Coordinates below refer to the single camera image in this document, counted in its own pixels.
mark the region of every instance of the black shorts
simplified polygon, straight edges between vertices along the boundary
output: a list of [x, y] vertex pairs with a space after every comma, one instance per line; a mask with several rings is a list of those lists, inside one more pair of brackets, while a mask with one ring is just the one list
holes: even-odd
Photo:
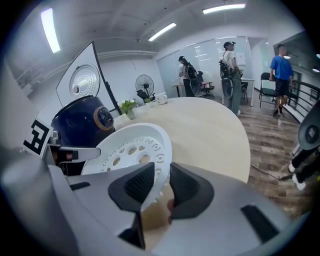
[[275, 95], [284, 96], [289, 95], [289, 81], [282, 79], [275, 79]]

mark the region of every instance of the white round table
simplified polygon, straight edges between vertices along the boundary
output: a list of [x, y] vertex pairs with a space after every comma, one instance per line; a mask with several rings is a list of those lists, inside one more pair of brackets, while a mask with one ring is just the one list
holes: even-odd
[[[116, 130], [136, 124], [162, 127], [172, 144], [172, 161], [200, 167], [247, 182], [250, 147], [240, 120], [224, 105], [205, 98], [170, 98], [167, 104], [136, 109], [138, 117], [123, 114], [114, 119]], [[141, 215], [146, 250], [150, 251], [168, 230], [167, 202], [174, 198], [167, 184], [157, 203]]]

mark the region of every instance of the cable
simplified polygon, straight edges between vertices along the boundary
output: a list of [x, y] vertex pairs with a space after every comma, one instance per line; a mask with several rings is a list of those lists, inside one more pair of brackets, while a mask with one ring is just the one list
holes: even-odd
[[278, 181], [286, 181], [286, 180], [289, 180], [292, 178], [293, 174], [289, 174], [289, 175], [286, 175], [286, 176], [283, 176], [281, 178], [277, 178], [276, 176], [273, 176], [272, 174], [270, 173], [267, 173], [267, 172], [264, 172], [262, 170], [259, 170], [257, 167], [253, 166], [252, 164], [250, 164], [254, 169], [256, 169], [258, 172], [260, 173], [263, 173], [263, 174], [266, 174], [266, 175], [270, 175], [271, 177], [277, 179]]

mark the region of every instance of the cap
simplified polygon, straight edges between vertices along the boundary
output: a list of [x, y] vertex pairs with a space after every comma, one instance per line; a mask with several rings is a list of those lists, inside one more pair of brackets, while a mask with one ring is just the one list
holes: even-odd
[[225, 42], [223, 48], [226, 48], [228, 45], [235, 45], [236, 43], [233, 41]]

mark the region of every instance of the sneaker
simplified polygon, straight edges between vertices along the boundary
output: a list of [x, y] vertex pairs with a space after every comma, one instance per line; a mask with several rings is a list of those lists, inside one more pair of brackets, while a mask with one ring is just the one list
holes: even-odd
[[297, 175], [296, 174], [294, 174], [292, 176], [292, 181], [296, 184], [296, 187], [298, 188], [298, 190], [304, 190], [305, 189], [306, 183], [305, 182], [300, 183], [298, 181], [298, 179], [297, 179]]
[[292, 162], [290, 162], [288, 169], [289, 169], [290, 173], [294, 173], [296, 170], [296, 168], [294, 168], [294, 166], [292, 165]]

